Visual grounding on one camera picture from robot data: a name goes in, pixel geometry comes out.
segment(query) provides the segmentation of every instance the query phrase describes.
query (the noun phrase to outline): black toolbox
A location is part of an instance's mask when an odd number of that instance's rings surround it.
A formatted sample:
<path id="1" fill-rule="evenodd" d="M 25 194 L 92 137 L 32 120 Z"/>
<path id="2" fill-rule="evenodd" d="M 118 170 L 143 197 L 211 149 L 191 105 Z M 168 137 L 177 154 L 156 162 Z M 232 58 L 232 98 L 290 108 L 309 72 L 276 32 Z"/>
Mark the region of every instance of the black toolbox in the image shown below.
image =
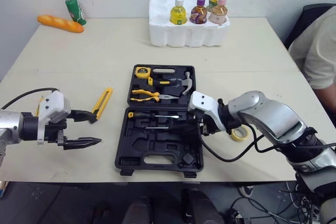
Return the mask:
<path id="1" fill-rule="evenodd" d="M 175 86 L 151 86 L 148 79 L 140 79 L 135 70 L 150 68 L 150 77 L 157 80 L 176 80 Z M 191 89 L 181 85 L 190 73 Z M 154 99 L 144 102 L 132 101 L 131 98 L 145 99 L 147 94 L 133 94 L 132 90 L 146 90 L 172 95 L 178 99 Z M 194 127 L 185 127 L 186 123 L 195 122 L 193 114 L 188 112 L 188 103 L 196 90 L 195 69 L 193 66 L 135 65 L 128 93 L 129 107 L 125 110 L 115 166 L 120 174 L 131 176 L 136 169 L 175 170 L 184 173 L 184 177 L 195 178 L 196 172 L 203 169 L 203 152 L 200 136 Z M 150 118 L 129 118 L 132 114 L 146 113 Z M 156 117 L 155 115 L 177 115 L 178 118 Z M 146 127 L 169 127 L 169 129 L 146 129 Z M 154 157 L 165 159 L 162 163 L 150 163 Z"/>

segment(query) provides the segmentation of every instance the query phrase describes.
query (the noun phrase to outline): styrofoam holder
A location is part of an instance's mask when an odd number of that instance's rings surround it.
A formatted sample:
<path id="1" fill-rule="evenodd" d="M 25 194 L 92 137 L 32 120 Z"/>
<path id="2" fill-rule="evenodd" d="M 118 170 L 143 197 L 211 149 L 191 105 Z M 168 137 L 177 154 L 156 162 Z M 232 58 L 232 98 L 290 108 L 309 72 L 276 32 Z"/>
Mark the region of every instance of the styrofoam holder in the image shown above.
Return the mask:
<path id="1" fill-rule="evenodd" d="M 170 11 L 174 7 L 175 0 L 150 0 L 149 3 L 149 32 L 151 43 L 158 47 L 200 47 L 220 46 L 225 39 L 230 26 L 229 18 L 222 25 L 209 21 L 202 25 L 189 21 L 190 12 L 195 7 L 197 0 L 184 0 L 184 8 L 187 14 L 187 22 L 183 25 L 175 25 L 170 22 Z"/>

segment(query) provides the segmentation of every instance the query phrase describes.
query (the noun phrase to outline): white table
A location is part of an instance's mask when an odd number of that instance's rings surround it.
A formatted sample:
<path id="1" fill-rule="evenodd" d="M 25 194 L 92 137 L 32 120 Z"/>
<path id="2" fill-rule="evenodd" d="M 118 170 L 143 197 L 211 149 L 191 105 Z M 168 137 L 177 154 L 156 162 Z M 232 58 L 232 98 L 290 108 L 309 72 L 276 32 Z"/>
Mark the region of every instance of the white table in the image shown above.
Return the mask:
<path id="1" fill-rule="evenodd" d="M 193 65 L 197 90 L 228 101 L 243 92 L 260 90 L 288 104 L 331 143 L 336 130 L 303 75 L 265 18 L 232 18 L 221 47 L 158 48 L 150 45 L 147 19 L 89 19 L 82 34 L 40 26 L 0 83 L 0 104 L 31 89 L 57 87 L 73 109 L 91 111 L 106 87 L 113 95 L 101 117 L 90 125 L 68 120 L 70 139 L 94 136 L 95 146 L 63 151 L 56 144 L 10 145 L 0 180 L 30 182 L 258 182 L 294 180 L 285 157 L 275 151 L 251 149 L 234 163 L 223 163 L 204 150 L 204 169 L 196 179 L 180 172 L 136 170 L 122 177 L 114 166 L 127 92 L 135 64 Z M 9 107 L 34 112 L 42 94 L 30 95 Z M 236 143 L 226 133 L 204 138 L 225 157 L 234 157 L 251 141 Z M 261 147 L 269 147 L 265 139 Z"/>

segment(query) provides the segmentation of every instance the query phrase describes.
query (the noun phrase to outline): yellow-handled pliers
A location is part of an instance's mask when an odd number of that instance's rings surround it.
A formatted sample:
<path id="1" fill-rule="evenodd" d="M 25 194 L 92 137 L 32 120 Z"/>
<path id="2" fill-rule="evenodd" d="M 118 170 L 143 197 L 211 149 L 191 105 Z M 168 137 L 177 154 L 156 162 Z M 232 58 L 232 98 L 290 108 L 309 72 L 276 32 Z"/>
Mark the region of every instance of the yellow-handled pliers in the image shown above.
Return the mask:
<path id="1" fill-rule="evenodd" d="M 134 102 L 146 102 L 150 100 L 155 100 L 156 102 L 159 102 L 160 99 L 178 99 L 179 98 L 179 97 L 174 97 L 168 94 L 160 94 L 158 92 L 153 93 L 151 91 L 147 91 L 143 89 L 132 90 L 132 94 L 147 94 L 150 96 L 145 99 L 131 98 L 131 101 L 134 101 Z"/>

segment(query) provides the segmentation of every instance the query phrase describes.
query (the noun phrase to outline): bottle cap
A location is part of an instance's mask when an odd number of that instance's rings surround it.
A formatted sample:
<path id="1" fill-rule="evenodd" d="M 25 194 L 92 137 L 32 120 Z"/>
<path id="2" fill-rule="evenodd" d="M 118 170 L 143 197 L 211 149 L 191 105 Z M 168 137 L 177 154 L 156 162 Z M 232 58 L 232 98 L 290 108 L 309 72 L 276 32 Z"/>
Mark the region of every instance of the bottle cap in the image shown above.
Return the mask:
<path id="1" fill-rule="evenodd" d="M 226 0 L 218 0 L 217 5 L 226 5 Z"/>
<path id="2" fill-rule="evenodd" d="M 204 6 L 205 0 L 197 0 L 197 5 L 198 6 Z"/>
<path id="3" fill-rule="evenodd" d="M 182 6 L 184 0 L 175 0 L 175 6 Z"/>

